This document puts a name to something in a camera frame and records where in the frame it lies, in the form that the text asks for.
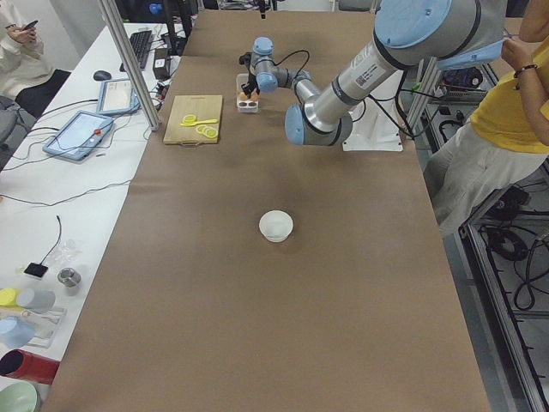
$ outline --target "tablet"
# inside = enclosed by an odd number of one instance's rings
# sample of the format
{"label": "tablet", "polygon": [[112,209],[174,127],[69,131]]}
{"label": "tablet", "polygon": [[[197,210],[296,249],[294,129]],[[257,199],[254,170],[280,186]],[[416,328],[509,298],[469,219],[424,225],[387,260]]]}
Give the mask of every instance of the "tablet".
{"label": "tablet", "polygon": [[113,118],[80,110],[42,148],[59,158],[81,161],[111,130]]}
{"label": "tablet", "polygon": [[137,109],[139,109],[139,100],[129,79],[101,82],[97,113],[113,116],[133,113]]}

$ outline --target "wristwatch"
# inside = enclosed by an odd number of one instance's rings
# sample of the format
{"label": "wristwatch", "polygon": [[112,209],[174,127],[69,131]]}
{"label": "wristwatch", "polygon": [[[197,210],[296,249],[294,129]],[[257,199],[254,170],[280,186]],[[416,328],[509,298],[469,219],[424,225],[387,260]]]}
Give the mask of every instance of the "wristwatch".
{"label": "wristwatch", "polygon": [[537,68],[538,68],[537,64],[529,64],[529,65],[521,67],[519,70],[517,70],[515,72],[515,74],[513,75],[513,77],[517,78],[523,71],[526,71],[528,69],[537,69]]}

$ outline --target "black keyboard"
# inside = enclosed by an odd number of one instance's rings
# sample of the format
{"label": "black keyboard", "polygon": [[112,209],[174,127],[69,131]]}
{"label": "black keyboard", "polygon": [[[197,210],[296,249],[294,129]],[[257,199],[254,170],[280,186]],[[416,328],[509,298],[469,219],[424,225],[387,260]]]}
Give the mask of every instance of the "black keyboard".
{"label": "black keyboard", "polygon": [[[142,30],[141,32],[135,32],[130,36],[131,47],[136,54],[137,62],[141,70],[145,69],[147,65],[148,53],[151,50],[153,44],[153,31]],[[124,63],[120,64],[120,71],[126,71],[124,69]]]}

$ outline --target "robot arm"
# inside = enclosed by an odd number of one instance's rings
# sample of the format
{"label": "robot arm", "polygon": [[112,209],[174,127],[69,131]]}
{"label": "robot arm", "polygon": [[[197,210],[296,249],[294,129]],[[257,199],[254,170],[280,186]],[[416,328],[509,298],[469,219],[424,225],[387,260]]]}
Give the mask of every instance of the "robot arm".
{"label": "robot arm", "polygon": [[487,63],[501,53],[506,0],[383,0],[374,39],[322,92],[310,76],[275,66],[273,44],[254,43],[250,70],[265,93],[290,88],[299,99],[286,114],[286,134],[295,144],[331,146],[346,140],[356,105],[397,70],[423,58],[440,70]]}

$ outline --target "white table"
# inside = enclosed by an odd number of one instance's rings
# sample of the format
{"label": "white table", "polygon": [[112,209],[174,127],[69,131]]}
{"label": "white table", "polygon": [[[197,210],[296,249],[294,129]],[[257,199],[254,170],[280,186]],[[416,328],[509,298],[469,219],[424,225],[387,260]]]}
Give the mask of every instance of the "white table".
{"label": "white table", "polygon": [[[143,28],[153,30],[155,38],[164,33],[163,25],[127,24],[128,34]],[[153,48],[160,42],[154,42]],[[152,90],[154,78],[153,52],[143,71],[145,82]],[[178,58],[172,69],[177,68]],[[77,65],[69,80],[57,94],[46,112],[56,107],[80,100],[97,99],[100,82],[93,80],[96,70],[106,70],[113,79],[127,78],[119,71],[120,57],[112,37],[105,28],[92,44],[87,54]],[[46,114],[37,122],[39,127],[61,128],[78,110],[94,112],[95,103],[82,103]],[[127,183],[136,172],[149,134],[148,122],[142,111],[131,116],[117,118],[111,133],[86,160],[75,163],[59,158],[47,159],[41,141],[51,133],[44,130],[32,132],[0,173],[0,194],[29,202],[57,203],[86,191],[108,185],[113,187],[78,197],[55,206],[37,206],[4,198],[0,202],[0,288],[38,288],[55,292],[56,306],[66,309],[66,316],[59,325],[49,348],[24,346],[22,349],[61,360],[82,306],[94,280],[112,229],[124,204]],[[29,161],[39,161],[20,166]],[[45,264],[49,270],[41,280],[22,273],[31,262],[38,263],[55,244],[58,235],[58,215],[63,234],[60,246],[64,255]],[[59,256],[57,248],[53,256]],[[72,267],[81,275],[81,284],[75,290],[66,288],[57,281],[57,273],[64,267]],[[0,343],[0,356],[8,349]],[[17,382],[0,377],[0,389]],[[47,387],[39,385],[42,397]]]}

